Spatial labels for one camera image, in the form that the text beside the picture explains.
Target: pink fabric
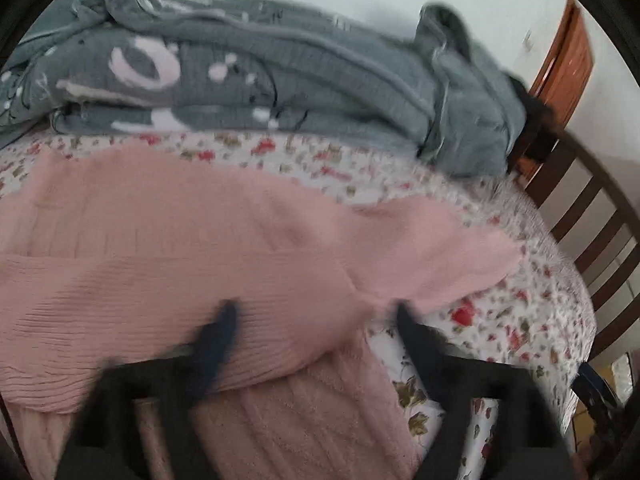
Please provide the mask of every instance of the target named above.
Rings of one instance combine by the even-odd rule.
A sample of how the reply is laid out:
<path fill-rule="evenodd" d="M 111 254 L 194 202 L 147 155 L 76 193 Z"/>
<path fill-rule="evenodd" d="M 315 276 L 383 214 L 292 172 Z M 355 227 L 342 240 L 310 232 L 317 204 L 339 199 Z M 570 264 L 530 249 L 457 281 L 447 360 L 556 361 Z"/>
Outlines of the pink fabric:
<path fill-rule="evenodd" d="M 138 145 L 43 152 L 0 202 L 0 225 L 0 391 L 58 413 L 76 409 L 104 359 L 162 353 L 224 298 L 243 304 L 228 390 L 300 370 L 393 298 L 433 310 L 520 259 L 502 232 L 464 228 L 429 198 L 348 208 Z"/>
<path fill-rule="evenodd" d="M 72 415 L 8 407 L 31 476 L 53 480 Z M 152 477 L 172 480 L 153 406 L 138 407 Z M 207 397 L 191 418 L 226 480 L 409 480 L 421 458 L 361 333 L 295 374 Z"/>

